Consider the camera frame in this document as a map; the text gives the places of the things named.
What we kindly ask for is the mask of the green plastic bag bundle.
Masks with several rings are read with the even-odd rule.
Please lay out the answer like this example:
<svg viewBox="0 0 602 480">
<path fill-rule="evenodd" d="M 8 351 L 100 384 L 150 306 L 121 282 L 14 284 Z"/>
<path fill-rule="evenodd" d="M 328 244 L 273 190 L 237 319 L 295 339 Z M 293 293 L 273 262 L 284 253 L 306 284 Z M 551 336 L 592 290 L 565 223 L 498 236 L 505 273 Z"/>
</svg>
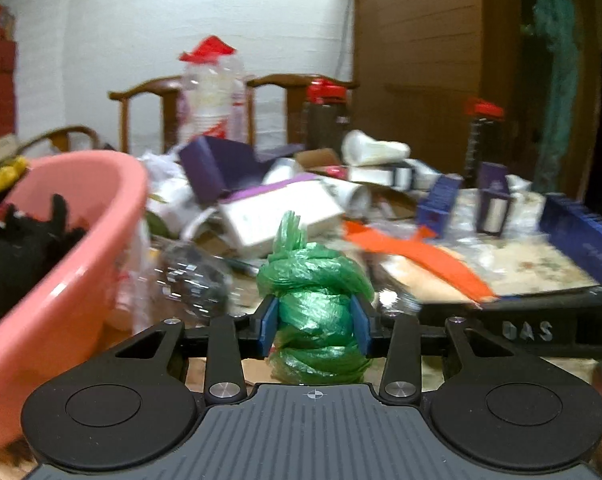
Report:
<svg viewBox="0 0 602 480">
<path fill-rule="evenodd" d="M 288 211 L 256 284 L 279 301 L 268 357 L 273 378 L 308 386 L 363 381 L 370 359 L 358 348 L 350 303 L 355 296 L 373 300 L 374 289 L 355 260 L 308 240 L 301 218 Z"/>
</svg>

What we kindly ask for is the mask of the yellow black work glove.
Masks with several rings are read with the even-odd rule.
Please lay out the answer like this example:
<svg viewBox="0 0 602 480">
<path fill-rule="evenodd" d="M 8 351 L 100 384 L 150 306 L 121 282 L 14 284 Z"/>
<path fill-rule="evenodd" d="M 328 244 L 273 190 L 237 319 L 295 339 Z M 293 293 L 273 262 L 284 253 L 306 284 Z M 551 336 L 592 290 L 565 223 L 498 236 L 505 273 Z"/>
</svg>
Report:
<svg viewBox="0 0 602 480">
<path fill-rule="evenodd" d="M 28 160 L 19 155 L 0 162 L 0 193 L 10 190 L 28 171 Z"/>
</svg>

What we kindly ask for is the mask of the large dark blue box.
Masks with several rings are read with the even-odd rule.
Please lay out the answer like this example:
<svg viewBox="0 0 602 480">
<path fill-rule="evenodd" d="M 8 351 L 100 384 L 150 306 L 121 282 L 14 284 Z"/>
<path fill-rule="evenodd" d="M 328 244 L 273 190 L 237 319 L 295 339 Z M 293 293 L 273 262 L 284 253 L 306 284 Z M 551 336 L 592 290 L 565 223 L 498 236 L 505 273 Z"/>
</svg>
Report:
<svg viewBox="0 0 602 480">
<path fill-rule="evenodd" d="M 549 243 L 602 285 L 602 217 L 563 194 L 545 196 L 538 222 Z"/>
</svg>

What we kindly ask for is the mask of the upright purple box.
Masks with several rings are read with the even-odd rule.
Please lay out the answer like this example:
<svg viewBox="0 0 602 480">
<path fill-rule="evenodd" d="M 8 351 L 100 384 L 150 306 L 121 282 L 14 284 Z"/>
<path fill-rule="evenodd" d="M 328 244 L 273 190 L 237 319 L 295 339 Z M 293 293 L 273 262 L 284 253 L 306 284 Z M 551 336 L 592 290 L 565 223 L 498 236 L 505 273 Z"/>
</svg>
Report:
<svg viewBox="0 0 602 480">
<path fill-rule="evenodd" d="M 506 166 L 482 162 L 478 177 L 476 232 L 501 237 L 512 206 Z"/>
</svg>

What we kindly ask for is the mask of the pink plastic basin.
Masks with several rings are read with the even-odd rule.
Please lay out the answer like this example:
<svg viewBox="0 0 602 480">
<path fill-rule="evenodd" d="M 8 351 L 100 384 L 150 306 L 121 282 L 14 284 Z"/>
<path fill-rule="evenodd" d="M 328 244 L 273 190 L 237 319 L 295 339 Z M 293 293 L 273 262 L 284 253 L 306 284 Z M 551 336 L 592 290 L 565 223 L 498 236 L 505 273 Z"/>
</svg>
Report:
<svg viewBox="0 0 602 480">
<path fill-rule="evenodd" d="M 118 274 L 144 215 L 147 173 L 116 151 L 79 151 L 34 160 L 8 196 L 47 220 L 52 196 L 68 204 L 82 240 L 0 321 L 0 448 L 22 436 L 26 398 L 87 360 L 116 303 Z"/>
</svg>

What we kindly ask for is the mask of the white paper tissue wad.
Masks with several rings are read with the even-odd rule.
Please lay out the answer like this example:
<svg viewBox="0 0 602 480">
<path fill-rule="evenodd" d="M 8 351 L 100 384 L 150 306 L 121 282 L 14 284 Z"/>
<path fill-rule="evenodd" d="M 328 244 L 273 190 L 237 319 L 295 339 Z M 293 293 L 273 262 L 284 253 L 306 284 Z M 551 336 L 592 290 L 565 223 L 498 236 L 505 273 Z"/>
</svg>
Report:
<svg viewBox="0 0 602 480">
<path fill-rule="evenodd" d="M 344 136 L 341 153 L 348 166 L 378 166 L 408 159 L 410 146 L 395 141 L 379 141 L 362 130 L 352 130 Z"/>
</svg>

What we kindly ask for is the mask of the brown bottle red lid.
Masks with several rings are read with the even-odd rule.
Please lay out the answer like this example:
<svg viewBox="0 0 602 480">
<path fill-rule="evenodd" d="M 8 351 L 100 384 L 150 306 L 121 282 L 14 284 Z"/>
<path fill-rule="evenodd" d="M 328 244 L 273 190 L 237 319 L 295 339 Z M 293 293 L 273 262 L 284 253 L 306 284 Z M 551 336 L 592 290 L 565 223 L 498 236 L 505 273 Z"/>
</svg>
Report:
<svg viewBox="0 0 602 480">
<path fill-rule="evenodd" d="M 328 78 L 314 78 L 306 89 L 303 108 L 306 147 L 309 150 L 330 148 L 341 156 L 342 142 L 348 130 L 348 87 Z"/>
</svg>

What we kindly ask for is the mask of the plastic bag of cups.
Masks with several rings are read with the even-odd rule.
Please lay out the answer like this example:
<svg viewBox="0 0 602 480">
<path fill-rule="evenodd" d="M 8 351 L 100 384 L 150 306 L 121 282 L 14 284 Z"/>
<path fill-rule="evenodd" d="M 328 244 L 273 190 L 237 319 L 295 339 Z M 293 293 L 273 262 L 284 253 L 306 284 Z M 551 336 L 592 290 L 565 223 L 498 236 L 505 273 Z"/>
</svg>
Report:
<svg viewBox="0 0 602 480">
<path fill-rule="evenodd" d="M 238 51 L 217 36 L 204 38 L 190 52 L 178 99 L 179 144 L 196 136 L 214 136 L 246 143 L 246 85 Z"/>
</svg>

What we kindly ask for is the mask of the wooden chair left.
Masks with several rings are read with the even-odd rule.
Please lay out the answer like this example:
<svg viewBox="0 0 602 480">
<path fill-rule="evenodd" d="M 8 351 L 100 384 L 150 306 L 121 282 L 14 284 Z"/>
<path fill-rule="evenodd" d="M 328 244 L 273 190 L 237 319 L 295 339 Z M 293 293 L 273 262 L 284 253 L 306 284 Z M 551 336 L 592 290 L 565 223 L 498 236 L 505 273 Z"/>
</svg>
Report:
<svg viewBox="0 0 602 480">
<path fill-rule="evenodd" d="M 179 76 L 153 78 L 132 88 L 108 92 L 118 104 L 118 147 L 124 153 L 153 148 L 167 152 L 177 143 Z"/>
</svg>

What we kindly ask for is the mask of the wooden chair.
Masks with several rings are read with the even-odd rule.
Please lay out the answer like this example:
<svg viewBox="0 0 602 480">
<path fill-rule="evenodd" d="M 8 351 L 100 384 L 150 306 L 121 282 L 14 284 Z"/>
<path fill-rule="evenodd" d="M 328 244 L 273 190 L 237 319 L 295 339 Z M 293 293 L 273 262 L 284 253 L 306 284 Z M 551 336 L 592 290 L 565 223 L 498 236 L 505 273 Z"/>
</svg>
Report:
<svg viewBox="0 0 602 480">
<path fill-rule="evenodd" d="M 153 148 L 167 152 L 177 143 L 179 76 L 153 78 L 132 88 L 108 92 L 118 104 L 118 147 L 124 153 Z"/>
<path fill-rule="evenodd" d="M 244 82 L 246 85 L 246 128 L 248 128 L 248 141 L 252 148 L 256 145 L 255 90 L 266 86 L 275 86 L 284 89 L 286 92 L 286 102 L 284 103 L 286 142 L 287 144 L 303 144 L 302 116 L 306 90 L 315 79 L 328 80 L 332 84 L 347 88 L 348 91 L 359 87 L 359 82 L 356 80 L 337 80 L 319 74 L 271 74 L 247 79 Z"/>
</svg>

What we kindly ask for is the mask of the wooden chair right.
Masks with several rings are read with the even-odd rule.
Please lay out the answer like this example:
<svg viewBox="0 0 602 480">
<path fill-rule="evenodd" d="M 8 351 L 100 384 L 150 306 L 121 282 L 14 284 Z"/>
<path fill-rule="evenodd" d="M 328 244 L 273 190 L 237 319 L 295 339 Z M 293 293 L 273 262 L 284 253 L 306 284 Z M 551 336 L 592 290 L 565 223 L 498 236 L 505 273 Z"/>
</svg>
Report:
<svg viewBox="0 0 602 480">
<path fill-rule="evenodd" d="M 266 86 L 275 86 L 284 89 L 286 92 L 286 102 L 284 103 L 286 142 L 287 144 L 303 144 L 302 116 L 306 90 L 315 79 L 328 80 L 332 84 L 347 88 L 348 91 L 359 87 L 359 82 L 356 80 L 337 80 L 319 74 L 271 74 L 247 79 L 244 82 L 246 85 L 246 128 L 248 128 L 248 141 L 252 148 L 256 145 L 255 90 Z"/>
</svg>

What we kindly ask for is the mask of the brown wooden wardrobe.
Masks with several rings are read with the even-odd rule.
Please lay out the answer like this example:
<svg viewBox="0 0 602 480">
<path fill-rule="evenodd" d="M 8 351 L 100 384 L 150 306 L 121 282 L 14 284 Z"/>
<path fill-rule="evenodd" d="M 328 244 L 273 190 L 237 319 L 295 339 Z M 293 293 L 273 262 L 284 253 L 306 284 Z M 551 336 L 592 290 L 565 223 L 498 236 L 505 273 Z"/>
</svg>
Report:
<svg viewBox="0 0 602 480">
<path fill-rule="evenodd" d="M 464 166 L 475 99 L 511 105 L 521 0 L 355 0 L 353 125 Z"/>
</svg>

